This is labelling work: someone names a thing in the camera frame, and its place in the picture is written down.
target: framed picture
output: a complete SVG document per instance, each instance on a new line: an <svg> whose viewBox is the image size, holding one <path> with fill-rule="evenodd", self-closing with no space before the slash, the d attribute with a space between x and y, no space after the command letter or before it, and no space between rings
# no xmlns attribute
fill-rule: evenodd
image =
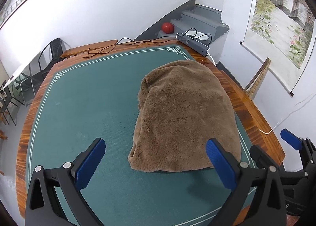
<svg viewBox="0 0 316 226"><path fill-rule="evenodd" d="M243 46L292 93L314 47L315 18L305 0L253 0Z"/></svg>
<svg viewBox="0 0 316 226"><path fill-rule="evenodd" d="M27 0L7 0L0 11L0 29L12 14Z"/></svg>

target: red ball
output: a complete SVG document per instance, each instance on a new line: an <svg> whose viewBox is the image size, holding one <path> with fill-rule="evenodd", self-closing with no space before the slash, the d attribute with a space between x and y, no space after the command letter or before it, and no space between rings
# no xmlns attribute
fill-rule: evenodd
<svg viewBox="0 0 316 226"><path fill-rule="evenodd" d="M166 22L162 24L161 30L164 31L166 34L170 34L173 33L174 27L170 22Z"/></svg>

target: brown blanket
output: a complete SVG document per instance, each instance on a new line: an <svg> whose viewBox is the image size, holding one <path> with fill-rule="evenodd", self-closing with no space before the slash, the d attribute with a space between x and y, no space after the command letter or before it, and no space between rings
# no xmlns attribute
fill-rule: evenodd
<svg viewBox="0 0 316 226"><path fill-rule="evenodd" d="M131 167L145 172L213 167L206 141L215 137L240 161L233 106L219 80L204 65L175 61L149 72L138 93L139 115Z"/></svg>

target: blue gripper pad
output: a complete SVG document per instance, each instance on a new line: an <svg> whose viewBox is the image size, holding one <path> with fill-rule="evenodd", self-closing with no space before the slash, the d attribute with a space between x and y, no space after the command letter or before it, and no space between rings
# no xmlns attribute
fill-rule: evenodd
<svg viewBox="0 0 316 226"><path fill-rule="evenodd" d="M85 154L84 152L85 158L75 171L75 187L77 190L87 187L92 175L105 154L104 140L96 139L91 146L85 151L88 154Z"/></svg>
<svg viewBox="0 0 316 226"><path fill-rule="evenodd" d="M213 164L225 188L233 191L236 188L235 172L216 144L209 139L206 142L206 154Z"/></svg>
<svg viewBox="0 0 316 226"><path fill-rule="evenodd" d="M293 133L291 133L287 129L283 129L281 131L281 138L284 139L288 144L290 144L294 149L301 150L302 149L302 141L297 138Z"/></svg>

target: gray floor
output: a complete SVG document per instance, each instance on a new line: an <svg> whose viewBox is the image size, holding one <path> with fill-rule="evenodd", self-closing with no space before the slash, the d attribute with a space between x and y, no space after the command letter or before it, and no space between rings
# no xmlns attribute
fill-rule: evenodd
<svg viewBox="0 0 316 226"><path fill-rule="evenodd" d="M33 98L32 93L30 91L26 93L26 100ZM0 170L4 172L4 176L0 175L0 199L15 222L19 226L24 226L25 222L19 213L16 199L15 165L19 140L30 105L12 108L13 110L10 109L10 111L16 126L12 120L9 121L10 125L5 125L2 121L0 123L0 129L8 138L7 140L0 139Z"/></svg>

